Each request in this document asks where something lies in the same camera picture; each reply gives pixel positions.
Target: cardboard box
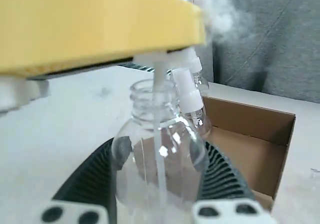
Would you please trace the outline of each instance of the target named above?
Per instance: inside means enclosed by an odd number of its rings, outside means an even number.
[[[257,201],[271,210],[296,116],[214,98],[203,100],[213,126],[208,141],[230,158]]]

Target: gray couch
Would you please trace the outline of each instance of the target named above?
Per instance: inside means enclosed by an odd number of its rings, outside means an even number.
[[[198,48],[205,77],[320,103],[320,0],[232,1],[252,15],[252,32],[237,42]]]

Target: white spray cap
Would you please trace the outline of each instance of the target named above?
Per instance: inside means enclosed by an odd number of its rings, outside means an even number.
[[[180,111],[192,113],[203,108],[204,103],[200,91],[195,87],[190,70],[179,68],[172,71],[180,98]]]

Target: screw hole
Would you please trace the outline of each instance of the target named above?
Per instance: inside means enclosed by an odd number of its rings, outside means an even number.
[[[44,223],[53,223],[61,218],[63,212],[61,207],[52,207],[42,214],[41,219]]]
[[[201,208],[198,215],[202,217],[217,217],[219,213],[215,209],[207,207]]]
[[[99,220],[99,214],[96,212],[86,212],[83,213],[80,218],[78,223],[79,224],[96,224]]]
[[[257,211],[248,204],[239,204],[235,211],[239,214],[257,214]]]

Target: yellow board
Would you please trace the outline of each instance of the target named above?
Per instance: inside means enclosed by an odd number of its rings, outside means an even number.
[[[24,77],[204,43],[183,0],[0,0],[0,73]]]

